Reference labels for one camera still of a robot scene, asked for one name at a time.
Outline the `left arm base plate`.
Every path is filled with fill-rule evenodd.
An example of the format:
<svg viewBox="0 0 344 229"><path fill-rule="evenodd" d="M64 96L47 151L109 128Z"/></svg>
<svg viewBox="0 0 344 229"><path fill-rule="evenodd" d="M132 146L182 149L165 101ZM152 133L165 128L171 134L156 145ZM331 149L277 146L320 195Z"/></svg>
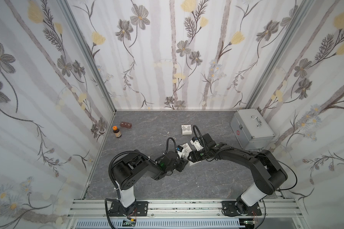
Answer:
<svg viewBox="0 0 344 229"><path fill-rule="evenodd" d="M110 208L108 208L108 215L110 217L146 217L148 213L148 205L148 201L136 201L126 208L118 200L113 200Z"/></svg>

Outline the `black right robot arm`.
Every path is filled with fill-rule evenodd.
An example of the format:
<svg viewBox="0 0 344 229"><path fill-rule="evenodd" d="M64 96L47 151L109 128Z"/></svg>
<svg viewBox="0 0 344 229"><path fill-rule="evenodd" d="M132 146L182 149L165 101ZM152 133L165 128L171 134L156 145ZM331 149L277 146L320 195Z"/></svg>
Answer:
<svg viewBox="0 0 344 229"><path fill-rule="evenodd" d="M202 149L196 153L191 152L191 162L227 160L250 170L254 183L236 200L236 208L241 213L272 195L288 179L282 167L284 163L277 160L270 151L248 152L224 143L217 144L209 134L202 135L196 125L192 130Z"/></svg>

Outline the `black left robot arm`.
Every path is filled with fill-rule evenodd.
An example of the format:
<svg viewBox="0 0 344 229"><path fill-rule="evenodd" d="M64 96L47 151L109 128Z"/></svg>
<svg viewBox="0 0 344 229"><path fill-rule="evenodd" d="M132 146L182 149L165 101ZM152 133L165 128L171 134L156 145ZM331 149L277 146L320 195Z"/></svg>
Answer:
<svg viewBox="0 0 344 229"><path fill-rule="evenodd" d="M108 174L117 192L117 200L124 209L135 206L134 185L144 175L154 180L181 172L188 164L183 157L184 147L169 137L165 152L155 160L139 150L125 151L116 155L109 164Z"/></svg>

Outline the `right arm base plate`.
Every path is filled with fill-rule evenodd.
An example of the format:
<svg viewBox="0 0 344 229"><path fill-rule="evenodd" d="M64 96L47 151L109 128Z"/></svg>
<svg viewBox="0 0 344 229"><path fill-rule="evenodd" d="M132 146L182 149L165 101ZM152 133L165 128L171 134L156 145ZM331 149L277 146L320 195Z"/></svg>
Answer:
<svg viewBox="0 0 344 229"><path fill-rule="evenodd" d="M243 201L222 201L222 213L228 217L238 216L262 216L262 211L258 203L247 206Z"/></svg>

